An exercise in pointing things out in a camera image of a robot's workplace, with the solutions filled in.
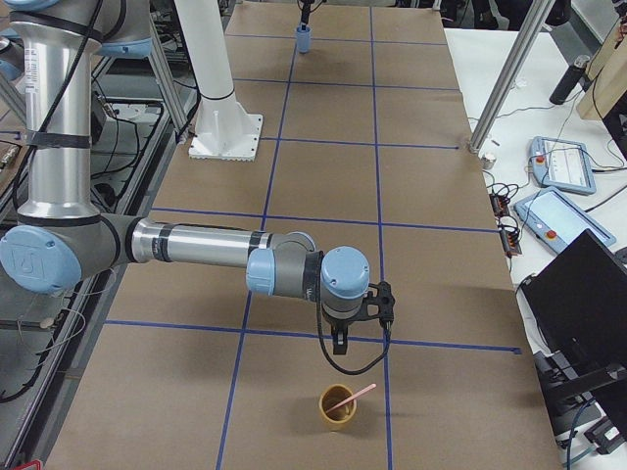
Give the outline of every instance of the blue joint cap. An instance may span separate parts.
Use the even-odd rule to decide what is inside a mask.
[[[22,75],[22,71],[20,69],[13,64],[9,64],[8,62],[2,60],[0,60],[0,73],[2,73],[9,81],[13,81]]]
[[[248,290],[271,296],[274,294],[276,269],[274,251],[267,248],[257,248],[248,256],[246,266],[246,285]]]
[[[331,250],[322,259],[321,281],[335,297],[351,301],[368,290],[370,266],[366,257],[353,247]]]
[[[63,240],[30,225],[14,227],[0,240],[0,262],[14,281],[38,294],[70,289],[82,272]]]
[[[50,8],[61,0],[4,0],[7,7],[23,12],[38,12]]]
[[[143,59],[150,56],[152,50],[153,41],[148,37],[137,41],[105,42],[97,54],[119,59]]]

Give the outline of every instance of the computer monitor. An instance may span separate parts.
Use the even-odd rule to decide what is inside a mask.
[[[627,269],[590,230],[521,289],[549,348],[578,375],[627,367]],[[592,395],[627,437],[627,380]]]

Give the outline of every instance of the blue wire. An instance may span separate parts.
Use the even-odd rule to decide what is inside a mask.
[[[570,451],[572,449],[572,440],[575,437],[575,428],[577,427],[577,422],[579,421],[579,418],[581,418],[581,415],[586,410],[586,408],[590,406],[591,404],[593,404],[594,402],[595,402],[595,399],[589,399],[584,404],[582,404],[581,407],[577,410],[577,413],[575,414],[575,417],[572,420],[572,424],[570,425],[570,434],[568,435],[568,445],[566,446],[566,470],[570,470],[570,466],[573,463],[570,460]]]

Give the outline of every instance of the white table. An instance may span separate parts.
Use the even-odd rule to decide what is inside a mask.
[[[459,87],[463,93],[466,113],[470,118],[471,126],[474,127],[476,119],[473,118],[480,117],[516,33],[447,29],[446,34],[458,75]],[[551,106],[549,96],[567,66],[568,64],[561,56],[551,36],[547,33],[541,33],[516,79],[516,86],[509,92],[500,115],[521,108]],[[573,102],[550,110],[522,111],[510,117],[501,117],[496,120],[480,155],[484,152],[491,152],[496,155],[497,163],[492,168],[491,173],[497,182],[518,183],[520,185],[527,182],[525,168],[529,158],[529,144],[531,139],[537,135],[546,137],[558,137],[559,135],[562,139],[584,142],[589,153],[600,165],[621,165],[621,161],[607,149],[607,142],[610,141],[610,137],[603,124],[600,121],[582,120],[577,115],[577,111],[573,110],[573,104],[582,95],[583,93]],[[620,156],[620,152],[613,142],[609,148]],[[594,206],[627,183],[627,171],[595,174],[595,180],[598,188],[596,194],[592,196],[568,194],[568,197],[582,209]],[[532,177],[531,183],[519,191],[512,199],[512,203],[538,191],[539,185]],[[616,243],[610,247],[613,251],[627,246],[626,208],[627,191],[624,191],[610,202],[591,212],[591,216],[616,237]],[[512,261],[511,279],[514,284],[518,284],[531,273],[542,271],[555,258],[554,252],[537,240],[527,228],[524,229],[521,248],[523,255],[515,257]],[[546,351],[546,347],[539,340],[535,321],[532,320],[531,311],[522,295],[518,296],[518,303],[525,320],[527,336],[532,350],[534,353]],[[589,427],[590,424],[587,424],[582,426],[582,429]],[[583,433],[580,433],[580,436],[578,435],[573,442],[572,455],[577,455],[588,445],[589,443],[583,437]],[[594,452],[573,465],[573,468],[583,470],[627,468],[627,445],[621,446],[611,455],[597,455]]]

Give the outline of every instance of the blue tape line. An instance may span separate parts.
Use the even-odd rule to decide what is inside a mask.
[[[270,181],[267,185],[267,193],[265,194],[265,203],[264,203],[264,216],[262,218],[262,227],[261,230],[265,230],[265,221],[267,220],[267,209],[270,204],[270,197],[272,195],[272,183],[274,182],[274,173],[276,171],[276,163],[278,161],[278,152],[281,145],[281,135],[283,134],[283,124],[285,123],[285,113],[287,112],[287,101],[290,95],[291,88],[291,80],[292,74],[294,73],[294,63],[296,62],[296,44],[294,45],[294,49],[292,50],[292,62],[290,64],[290,72],[287,78],[287,86],[285,87],[285,98],[283,99],[283,109],[281,110],[281,121],[278,125],[278,136],[276,139],[276,147],[274,147],[274,157],[272,158],[272,168],[270,170]]]
[[[248,322],[248,315],[245,312],[245,320]],[[138,327],[147,327],[147,328],[167,328],[167,329],[177,329],[177,330],[200,330],[200,331],[210,331],[216,333],[234,333],[241,334],[245,332],[250,335],[262,335],[262,336],[278,336],[284,338],[306,338],[311,340],[317,339],[317,334],[315,333],[303,333],[303,332],[294,332],[294,331],[276,331],[276,330],[260,330],[255,328],[228,328],[221,326],[206,326],[206,325],[190,325],[185,323],[165,323],[165,322],[153,322],[153,321],[144,321],[144,320],[106,320],[105,324],[107,325],[121,325],[121,326],[138,326]],[[325,335],[326,339],[331,339],[330,336]],[[382,344],[383,339],[381,338],[367,338],[364,336],[355,336],[351,337],[352,341],[356,343],[376,343]],[[522,354],[522,349],[517,347],[509,347],[509,346],[489,346],[489,345],[468,345],[464,343],[439,343],[435,341],[414,341],[414,340],[395,340],[393,339],[391,342],[393,345],[398,346],[412,346],[418,348],[442,348],[442,349],[453,349],[453,350],[475,350],[475,351],[487,351],[487,352],[498,352],[498,353],[514,353],[514,354]]]
[[[375,44],[412,44],[416,46],[448,46],[446,42],[420,42],[420,41],[374,41]]]
[[[374,169],[376,180],[376,212],[377,212],[377,228],[379,238],[379,274],[381,279],[385,279],[385,256],[383,253],[383,215],[382,215],[382,199],[381,199],[381,171],[379,165],[379,131],[378,131],[378,114],[376,111],[376,64],[374,61],[374,27],[372,24],[372,8],[368,9],[370,15],[370,63],[372,65],[372,123],[374,126]]]
[[[323,83],[321,81],[293,81],[295,85],[324,85],[324,86],[357,86],[359,88],[370,88],[372,85],[369,83],[336,83],[329,81]]]
[[[272,331],[272,330],[256,330],[256,329],[248,329],[246,333],[251,335],[260,335],[260,336],[279,336],[282,338],[307,338],[311,340],[317,340],[317,335],[314,333],[299,333],[295,331]]]
[[[106,325],[122,325],[122,326],[147,326],[150,328],[168,328],[175,330],[200,330],[212,331],[215,333],[241,333],[240,328],[226,328],[222,326],[206,326],[206,325],[187,325],[179,323],[165,323],[159,321],[142,321],[142,320],[106,320]]]
[[[231,387],[228,391],[228,401],[226,402],[226,412],[224,413],[224,422],[222,424],[222,434],[219,439],[219,450],[217,452],[216,470],[222,467],[224,458],[224,447],[226,445],[226,437],[228,435],[228,425],[231,419],[231,409],[233,407],[233,398],[235,397],[235,387],[237,386],[237,376],[239,374],[239,364],[242,359],[242,351],[244,350],[244,338],[246,336],[246,325],[248,324],[248,314],[251,308],[251,299],[253,295],[249,292],[246,298],[246,307],[244,308],[244,319],[242,320],[242,329],[237,344],[237,355],[235,356],[235,365],[233,366],[233,375],[231,376]]]
[[[229,217],[249,217],[249,218],[262,218],[259,213],[243,213],[243,212],[224,212],[224,211],[200,211],[195,209],[175,209],[175,208],[151,208],[151,211],[155,212],[180,212],[180,213],[197,213],[200,215],[226,215]]]
[[[200,215],[223,215],[232,217],[249,217],[249,218],[263,218],[262,214],[258,213],[243,213],[243,212],[227,212],[227,211],[201,211],[192,209],[174,209],[174,208],[152,208],[155,212],[180,212],[180,213],[197,213]],[[346,223],[353,225],[369,225],[377,226],[379,222],[368,220],[348,220],[341,218],[318,218],[318,217],[300,217],[296,215],[270,215],[265,216],[266,219],[276,220],[301,220],[304,222],[324,222],[324,223]],[[499,230],[492,228],[472,228],[472,227],[453,227],[453,226],[439,226],[439,225],[424,225],[417,223],[400,223],[400,222],[381,222],[383,227],[401,227],[401,228],[416,228],[424,230],[452,230],[462,232],[479,232],[479,233],[499,233]]]
[[[371,225],[377,226],[378,222],[369,222],[367,220],[341,220],[335,218],[315,218],[315,217],[298,217],[291,215],[268,215],[266,218],[275,220],[301,220],[303,222],[328,222],[328,223],[346,223],[353,225]]]
[[[335,145],[362,145],[366,147],[374,147],[373,142],[351,142],[344,140],[317,140],[317,139],[298,139],[278,137],[281,142],[303,142],[306,144],[335,144]]]
[[[450,227],[446,225],[421,225],[414,223],[383,222],[386,227],[424,228],[427,230],[452,230],[456,232],[499,233],[496,228]]]
[[[292,36],[274,36],[274,35],[263,35],[263,34],[232,34],[225,33],[226,37],[255,37],[258,39],[294,39]]]
[[[232,37],[253,37],[260,39],[294,39],[292,36],[275,36],[275,35],[264,35],[264,34],[233,34],[226,33],[225,36]],[[331,41],[331,42],[363,42],[366,44],[370,44],[374,42],[375,44],[413,44],[418,46],[448,46],[446,42],[421,42],[421,41],[384,41],[384,40],[372,40],[372,39],[342,39],[342,38],[332,38],[332,37],[312,37],[314,41]]]
[[[233,81],[260,81],[261,83],[287,83],[287,80],[275,80],[271,78],[235,78],[233,77]]]
[[[388,470],[394,470],[394,448],[392,447],[392,399],[390,395],[390,360],[383,358],[383,382],[385,386],[385,434],[388,456]]]
[[[424,144],[391,144],[391,143],[378,143],[379,147],[391,147],[391,148],[407,148],[407,149],[442,149],[442,150],[459,150],[459,145],[424,145]]]
[[[411,86],[411,85],[376,85],[377,88],[392,88],[398,90],[428,90],[428,91],[461,91],[459,88],[445,88],[441,86]]]
[[[374,61],[374,21],[372,18],[372,7],[368,8],[368,14],[370,19],[370,61],[372,65],[372,110],[374,113],[374,160],[376,170],[376,209],[377,209],[377,229],[379,238],[379,269],[381,279],[385,279],[385,257],[383,254],[383,215],[382,215],[382,201],[381,201],[381,175],[379,170],[379,133],[378,133],[378,119],[376,111],[376,63]],[[385,395],[385,435],[386,435],[386,449],[387,449],[387,461],[388,470],[394,469],[394,448],[392,447],[392,415],[391,409],[391,395],[390,395],[390,377],[388,374],[388,356],[383,358],[383,379],[384,379],[384,395]]]
[[[287,83],[287,80],[276,80],[270,78],[233,78],[233,81],[251,81],[260,83]],[[357,86],[361,88],[370,88],[372,84],[367,83],[339,83],[333,81],[300,81],[292,80],[295,85],[324,85],[324,86]],[[412,86],[412,85],[374,85],[376,88],[391,88],[399,90],[427,90],[427,91],[460,91],[459,88],[446,88],[441,86]]]
[[[425,145],[425,144],[382,144],[377,142],[352,142],[345,140],[317,140],[317,139],[299,139],[285,137],[262,137],[262,140],[279,140],[281,142],[303,142],[308,144],[334,144],[334,145],[363,145],[366,147],[400,147],[408,149],[441,149],[441,150],[459,150],[459,145]]]

